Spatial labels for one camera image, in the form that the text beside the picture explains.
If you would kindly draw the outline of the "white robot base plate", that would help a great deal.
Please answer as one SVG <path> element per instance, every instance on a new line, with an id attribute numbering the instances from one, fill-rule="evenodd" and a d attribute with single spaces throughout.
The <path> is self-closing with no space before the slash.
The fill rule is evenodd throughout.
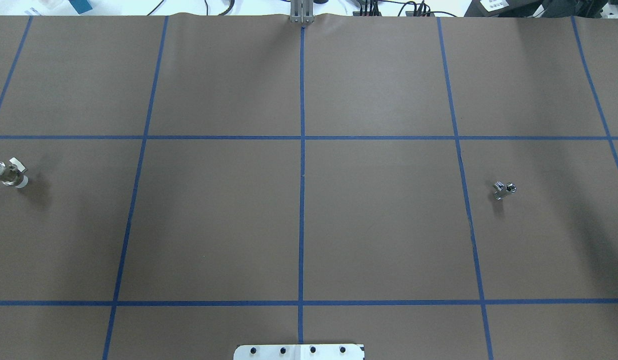
<path id="1" fill-rule="evenodd" d="M 234 360 L 364 360 L 363 344 L 245 344 L 236 347 Z"/>

